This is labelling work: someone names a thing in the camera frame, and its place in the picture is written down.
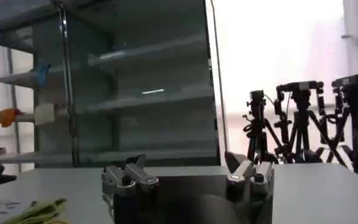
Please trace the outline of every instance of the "white table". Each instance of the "white table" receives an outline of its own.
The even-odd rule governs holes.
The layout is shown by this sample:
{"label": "white table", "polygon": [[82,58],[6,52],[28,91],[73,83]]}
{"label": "white table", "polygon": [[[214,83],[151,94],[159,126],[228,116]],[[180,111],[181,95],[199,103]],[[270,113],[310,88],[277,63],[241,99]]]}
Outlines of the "white table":
{"label": "white table", "polygon": [[[16,181],[0,185],[0,198],[16,201],[68,200],[59,217],[75,224],[113,223],[102,200],[101,168],[35,169],[18,176]],[[226,167],[149,167],[156,176],[227,174]]]}

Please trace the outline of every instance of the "black cable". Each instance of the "black cable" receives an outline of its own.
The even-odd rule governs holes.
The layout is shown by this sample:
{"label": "black cable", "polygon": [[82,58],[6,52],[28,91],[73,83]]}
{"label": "black cable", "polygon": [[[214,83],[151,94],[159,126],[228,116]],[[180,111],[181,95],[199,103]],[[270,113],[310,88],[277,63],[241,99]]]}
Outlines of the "black cable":
{"label": "black cable", "polygon": [[272,99],[271,98],[269,98],[269,96],[267,96],[266,94],[265,94],[265,96],[266,96],[266,98],[272,103],[272,105],[274,105],[275,106],[275,104],[274,104],[274,102],[272,101]]}
{"label": "black cable", "polygon": [[287,100],[287,106],[286,106],[286,118],[289,118],[289,103],[290,103],[290,96],[291,92],[289,93],[289,98]]}

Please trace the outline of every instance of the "camera tripod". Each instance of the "camera tripod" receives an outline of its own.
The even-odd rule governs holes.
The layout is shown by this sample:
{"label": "camera tripod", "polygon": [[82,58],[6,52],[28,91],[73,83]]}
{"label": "camera tripod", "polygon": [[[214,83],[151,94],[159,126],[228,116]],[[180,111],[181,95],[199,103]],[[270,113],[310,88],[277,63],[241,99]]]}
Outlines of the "camera tripod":
{"label": "camera tripod", "polygon": [[265,99],[263,90],[252,91],[250,96],[251,102],[247,102],[247,106],[251,106],[250,114],[253,116],[253,119],[249,120],[247,115],[243,116],[251,122],[251,124],[243,129],[250,139],[247,157],[255,164],[263,161],[278,163],[277,157],[267,150],[267,134],[263,131],[264,128],[267,128],[278,147],[282,147],[278,137],[272,130],[270,122],[264,118]]}
{"label": "camera tripod", "polygon": [[[281,135],[283,147],[278,149],[278,153],[282,153],[288,163],[295,161],[296,163],[321,163],[320,158],[323,150],[317,150],[313,152],[310,150],[309,143],[309,134],[308,134],[308,125],[309,118],[314,122],[315,126],[321,133],[321,136],[324,142],[329,146],[329,149],[333,155],[337,158],[340,164],[345,166],[344,161],[342,160],[340,154],[336,151],[337,143],[330,140],[328,136],[322,131],[319,121],[317,120],[313,111],[308,110],[310,106],[310,96],[311,90],[315,89],[317,93],[317,101],[323,104],[323,83],[310,81],[310,82],[295,82],[288,83],[285,85],[280,85],[276,88],[278,93],[278,99],[275,104],[275,113],[281,116],[280,102],[283,100],[283,92],[291,92],[291,98],[297,105],[298,111],[294,112],[294,122],[292,127],[292,132],[290,138],[288,137],[288,125],[291,124],[291,121],[287,120],[287,116],[281,116],[281,121],[276,123],[276,127],[281,128]],[[295,153],[292,152],[294,140],[295,143]]]}
{"label": "camera tripod", "polygon": [[[347,145],[341,147],[351,160],[354,172],[358,174],[358,75],[337,79],[332,82],[332,87],[334,93],[336,93],[336,99],[343,99],[348,104],[348,107],[344,107],[341,117],[335,116],[337,118],[337,132],[333,141],[335,144],[340,142],[346,120],[351,115],[353,149],[350,149]],[[340,104],[342,104],[340,101],[336,103],[339,110]]]}

